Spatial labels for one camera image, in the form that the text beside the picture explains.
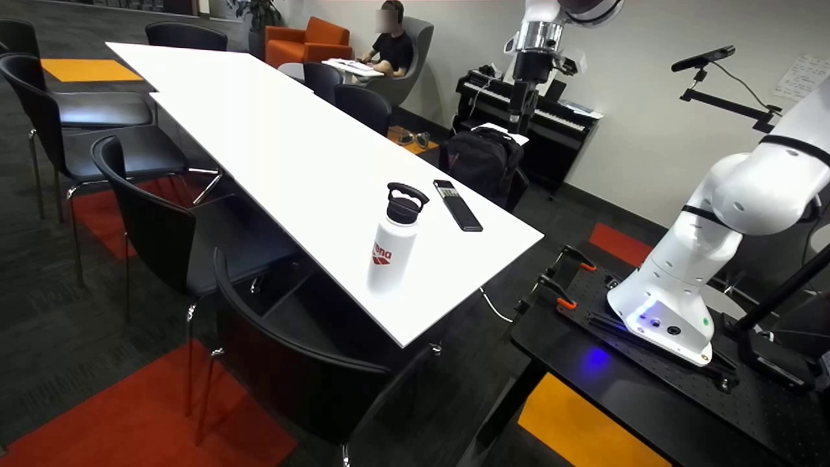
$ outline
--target red carpet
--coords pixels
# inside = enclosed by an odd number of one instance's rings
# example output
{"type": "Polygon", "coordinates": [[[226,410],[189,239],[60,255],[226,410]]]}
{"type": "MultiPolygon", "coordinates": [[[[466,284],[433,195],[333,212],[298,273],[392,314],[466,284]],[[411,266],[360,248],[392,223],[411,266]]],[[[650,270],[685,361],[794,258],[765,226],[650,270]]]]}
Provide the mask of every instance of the red carpet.
{"type": "Polygon", "coordinates": [[[650,251],[650,244],[644,244],[604,223],[595,226],[589,244],[595,244],[596,248],[604,248],[606,255],[632,266],[644,264],[650,251]]]}
{"type": "Polygon", "coordinates": [[[296,446],[226,371],[216,371],[206,437],[195,443],[195,414],[185,414],[187,347],[180,347],[107,392],[75,404],[11,443],[0,467],[273,467],[296,446]]]}
{"type": "MultiPolygon", "coordinates": [[[[193,196],[198,195],[198,190],[180,175],[142,182],[141,186],[176,205],[189,205],[193,196]]],[[[124,223],[112,190],[79,195],[75,217],[79,217],[79,226],[86,227],[114,258],[124,261],[136,257],[132,248],[124,251],[124,223]]]]}

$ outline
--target white bottle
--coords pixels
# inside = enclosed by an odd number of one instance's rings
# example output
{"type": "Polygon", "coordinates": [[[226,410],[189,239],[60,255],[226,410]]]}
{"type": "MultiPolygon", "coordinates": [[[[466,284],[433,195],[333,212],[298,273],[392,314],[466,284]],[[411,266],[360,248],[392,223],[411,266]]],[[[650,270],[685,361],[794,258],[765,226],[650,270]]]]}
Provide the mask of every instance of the white bottle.
{"type": "Polygon", "coordinates": [[[388,183],[387,216],[372,248],[369,287],[385,293],[401,279],[426,203],[427,196],[421,190],[399,182],[388,183]]]}

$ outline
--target table leg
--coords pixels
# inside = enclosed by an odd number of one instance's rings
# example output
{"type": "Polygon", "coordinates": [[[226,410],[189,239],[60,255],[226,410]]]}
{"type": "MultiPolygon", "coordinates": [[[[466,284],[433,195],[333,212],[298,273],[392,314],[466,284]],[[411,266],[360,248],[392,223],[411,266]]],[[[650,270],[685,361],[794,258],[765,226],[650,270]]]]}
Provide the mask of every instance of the table leg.
{"type": "Polygon", "coordinates": [[[475,437],[469,440],[460,467],[475,467],[486,462],[492,440],[516,418],[516,411],[521,410],[526,396],[535,392],[535,386],[543,380],[543,376],[545,376],[545,365],[539,365],[536,361],[529,361],[523,371],[500,388],[486,423],[478,428],[475,437]]]}

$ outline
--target person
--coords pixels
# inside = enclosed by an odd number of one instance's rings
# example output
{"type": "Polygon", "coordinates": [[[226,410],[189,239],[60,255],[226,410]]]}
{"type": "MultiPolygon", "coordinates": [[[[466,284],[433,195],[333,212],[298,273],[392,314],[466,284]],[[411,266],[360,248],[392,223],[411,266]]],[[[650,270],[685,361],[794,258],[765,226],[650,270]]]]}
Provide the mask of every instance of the person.
{"type": "Polygon", "coordinates": [[[363,63],[385,75],[405,75],[412,65],[412,40],[405,31],[405,5],[399,0],[385,0],[382,20],[385,31],[363,63]]]}

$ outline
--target black bag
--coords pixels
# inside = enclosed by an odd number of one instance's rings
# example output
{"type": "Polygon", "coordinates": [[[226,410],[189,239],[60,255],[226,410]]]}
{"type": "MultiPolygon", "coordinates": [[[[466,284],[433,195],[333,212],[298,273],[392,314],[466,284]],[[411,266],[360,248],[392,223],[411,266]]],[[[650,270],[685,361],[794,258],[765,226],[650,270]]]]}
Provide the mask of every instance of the black bag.
{"type": "Polygon", "coordinates": [[[506,207],[521,160],[521,146],[506,133],[478,127],[473,133],[457,133],[423,157],[506,207]]]}

